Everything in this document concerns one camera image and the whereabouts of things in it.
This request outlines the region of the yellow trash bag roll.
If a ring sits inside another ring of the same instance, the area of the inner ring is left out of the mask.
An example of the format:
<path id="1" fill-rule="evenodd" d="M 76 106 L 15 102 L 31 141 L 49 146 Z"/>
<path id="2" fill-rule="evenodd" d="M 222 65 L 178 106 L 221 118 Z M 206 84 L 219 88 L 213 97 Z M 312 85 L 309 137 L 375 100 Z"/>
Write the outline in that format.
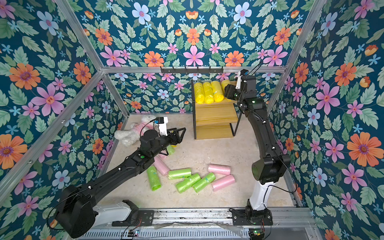
<path id="1" fill-rule="evenodd" d="M 223 94 L 223 90 L 221 87 L 221 83 L 218 81 L 212 81 L 211 87 L 212 87 L 212 91 L 213 91 L 214 101 L 216 103 L 222 102 L 224 100 L 224 94 Z"/>
<path id="2" fill-rule="evenodd" d="M 210 82 L 204 82 L 203 83 L 203 90 L 204 90 L 204 103 L 205 104 L 212 104 L 214 100 L 214 93 L 213 88 Z"/>
<path id="3" fill-rule="evenodd" d="M 203 104 L 205 102 L 205 93 L 202 83 L 194 84 L 194 96 L 197 104 Z"/>
<path id="4" fill-rule="evenodd" d="M 230 80 L 223 80 L 221 82 L 221 87 L 222 87 L 223 91 L 225 91 L 226 86 L 229 85 L 230 83 L 231 83 Z"/>

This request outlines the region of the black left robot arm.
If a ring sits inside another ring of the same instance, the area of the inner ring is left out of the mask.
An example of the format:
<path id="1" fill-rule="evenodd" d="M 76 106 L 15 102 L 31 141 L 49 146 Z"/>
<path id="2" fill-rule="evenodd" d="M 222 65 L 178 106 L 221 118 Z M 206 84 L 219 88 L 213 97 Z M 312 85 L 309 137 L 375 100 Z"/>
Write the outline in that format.
<path id="1" fill-rule="evenodd" d="M 155 162 L 155 156 L 168 146 L 180 144 L 185 132 L 186 128 L 168 129 L 164 136 L 156 130 L 144 132 L 138 149 L 117 167 L 87 184 L 65 188 L 56 206 L 55 220 L 72 238 L 84 235 L 101 215 L 96 205 L 121 184 L 147 170 Z"/>

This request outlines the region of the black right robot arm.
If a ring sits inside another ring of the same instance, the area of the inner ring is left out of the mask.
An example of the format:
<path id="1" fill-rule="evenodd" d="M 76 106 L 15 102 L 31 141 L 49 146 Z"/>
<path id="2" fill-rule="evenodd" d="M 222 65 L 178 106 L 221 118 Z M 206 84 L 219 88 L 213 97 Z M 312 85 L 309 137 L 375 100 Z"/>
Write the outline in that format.
<path id="1" fill-rule="evenodd" d="M 270 125 L 267 105 L 263 98 L 257 96 L 255 77 L 246 71 L 238 72 L 236 84 L 225 87 L 225 97 L 237 101 L 238 108 L 254 130 L 260 159 L 252 164 L 256 184 L 247 209 L 251 212 L 263 211 L 267 208 L 272 188 L 284 176 L 290 157 L 278 146 Z"/>

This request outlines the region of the green trash bag roll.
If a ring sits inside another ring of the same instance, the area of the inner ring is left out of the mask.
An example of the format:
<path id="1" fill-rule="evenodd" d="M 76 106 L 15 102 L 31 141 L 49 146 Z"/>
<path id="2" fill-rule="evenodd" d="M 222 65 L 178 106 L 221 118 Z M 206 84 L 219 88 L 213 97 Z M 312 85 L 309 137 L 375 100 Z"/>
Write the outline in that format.
<path id="1" fill-rule="evenodd" d="M 186 190 L 191 188 L 199 180 L 201 180 L 201 177 L 199 174 L 194 174 L 188 178 L 184 178 L 184 180 L 182 182 L 176 184 L 176 188 L 177 188 L 178 193 L 180 193 L 180 194 L 184 193 Z"/>
<path id="2" fill-rule="evenodd" d="M 157 169 L 154 166 L 150 166 L 147 169 L 147 175 L 148 175 L 148 179 L 149 179 L 149 183 L 152 191 L 156 191 L 162 187 Z"/>
<path id="3" fill-rule="evenodd" d="M 167 151 L 169 155 L 173 155 L 175 153 L 175 148 L 172 145 L 167 146 Z"/>
<path id="4" fill-rule="evenodd" d="M 170 180 L 189 178 L 192 175 L 191 168 L 170 170 L 168 172 L 168 178 Z"/>
<path id="5" fill-rule="evenodd" d="M 214 173 L 210 172 L 205 177 L 197 181 L 192 188 L 196 193 L 199 193 L 204 188 L 206 188 L 209 184 L 211 184 L 216 179 L 216 176 Z"/>

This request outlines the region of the pink trash bag roll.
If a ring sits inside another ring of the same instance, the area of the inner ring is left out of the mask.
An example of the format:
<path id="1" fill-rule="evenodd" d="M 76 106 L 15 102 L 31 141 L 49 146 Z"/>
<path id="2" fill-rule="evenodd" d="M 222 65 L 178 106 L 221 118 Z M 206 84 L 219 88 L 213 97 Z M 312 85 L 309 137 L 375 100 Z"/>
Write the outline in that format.
<path id="1" fill-rule="evenodd" d="M 233 175 L 228 175 L 224 178 L 221 178 L 217 181 L 212 182 L 213 191 L 217 192 L 219 190 L 222 190 L 236 182 L 236 179 Z"/>
<path id="2" fill-rule="evenodd" d="M 165 159 L 165 158 L 167 158 L 167 155 L 165 155 L 164 153 L 159 153 L 158 156 L 159 156 L 159 158 L 161 158 L 161 159 Z"/>
<path id="3" fill-rule="evenodd" d="M 170 169 L 166 166 L 163 160 L 158 156 L 155 157 L 154 167 L 162 176 L 167 176 L 170 171 Z"/>
<path id="4" fill-rule="evenodd" d="M 208 171 L 214 174 L 228 176 L 231 174 L 231 167 L 224 165 L 209 164 Z"/>

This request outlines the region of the white pink plush toy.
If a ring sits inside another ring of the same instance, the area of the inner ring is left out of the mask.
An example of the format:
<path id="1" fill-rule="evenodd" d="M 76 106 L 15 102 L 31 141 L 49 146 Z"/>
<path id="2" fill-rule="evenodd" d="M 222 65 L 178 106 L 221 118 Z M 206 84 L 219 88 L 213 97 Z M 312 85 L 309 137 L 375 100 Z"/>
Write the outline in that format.
<path id="1" fill-rule="evenodd" d="M 132 146 L 135 144 L 140 137 L 147 130 L 153 130 L 153 124 L 150 123 L 151 120 L 156 117 L 153 115 L 144 115 L 139 123 L 132 123 L 130 130 L 117 130 L 114 133 L 114 137 L 122 142 L 126 147 Z"/>

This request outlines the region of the wooden shelf with black frame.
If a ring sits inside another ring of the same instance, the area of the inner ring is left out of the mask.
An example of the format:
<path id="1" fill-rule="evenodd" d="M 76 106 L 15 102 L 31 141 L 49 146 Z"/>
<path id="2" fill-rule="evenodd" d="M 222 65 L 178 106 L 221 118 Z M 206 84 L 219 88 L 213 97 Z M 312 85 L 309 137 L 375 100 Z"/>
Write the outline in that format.
<path id="1" fill-rule="evenodd" d="M 194 96 L 194 84 L 192 83 L 195 140 L 234 137 L 241 119 L 236 111 L 236 102 L 224 97 L 224 100 L 219 103 L 197 104 Z"/>

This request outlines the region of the black wall hook rail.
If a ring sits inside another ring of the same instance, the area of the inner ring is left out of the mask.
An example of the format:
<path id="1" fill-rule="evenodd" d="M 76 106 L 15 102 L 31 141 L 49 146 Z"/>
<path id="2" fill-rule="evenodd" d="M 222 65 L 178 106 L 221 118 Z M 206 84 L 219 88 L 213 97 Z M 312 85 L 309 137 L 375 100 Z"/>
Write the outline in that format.
<path id="1" fill-rule="evenodd" d="M 221 74 L 223 67 L 160 67 L 162 74 Z"/>

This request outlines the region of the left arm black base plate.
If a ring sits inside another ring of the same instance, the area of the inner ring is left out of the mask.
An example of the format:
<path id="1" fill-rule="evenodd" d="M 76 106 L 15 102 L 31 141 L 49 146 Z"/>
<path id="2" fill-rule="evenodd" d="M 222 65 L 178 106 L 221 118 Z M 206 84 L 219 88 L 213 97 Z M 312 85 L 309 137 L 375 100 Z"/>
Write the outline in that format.
<path id="1" fill-rule="evenodd" d="M 130 200 L 123 200 L 123 206 L 130 208 L 130 214 L 121 221 L 114 221 L 113 227 L 128 227 L 138 226 L 141 223 L 142 227 L 151 226 L 154 220 L 154 210 L 145 210 L 139 208 Z"/>

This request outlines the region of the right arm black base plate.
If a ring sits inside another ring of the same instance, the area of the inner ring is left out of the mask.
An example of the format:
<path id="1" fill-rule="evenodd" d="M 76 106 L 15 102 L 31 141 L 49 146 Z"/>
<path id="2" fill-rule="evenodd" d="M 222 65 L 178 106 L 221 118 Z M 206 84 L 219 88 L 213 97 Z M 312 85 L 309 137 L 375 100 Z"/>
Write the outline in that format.
<path id="1" fill-rule="evenodd" d="M 229 209 L 232 214 L 234 226 L 272 226 L 273 217 L 269 209 L 260 211 L 253 210 L 250 207 L 245 209 Z"/>

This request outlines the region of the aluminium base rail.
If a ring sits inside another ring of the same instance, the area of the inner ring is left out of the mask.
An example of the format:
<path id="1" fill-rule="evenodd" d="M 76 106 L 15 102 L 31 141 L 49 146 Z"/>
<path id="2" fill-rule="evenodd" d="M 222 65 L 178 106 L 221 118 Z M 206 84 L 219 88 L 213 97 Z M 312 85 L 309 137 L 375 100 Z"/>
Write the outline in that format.
<path id="1" fill-rule="evenodd" d="M 243 208 L 140 209 L 136 222 L 91 228 L 81 240 L 321 240 L 309 209 L 270 208 L 247 219 Z"/>

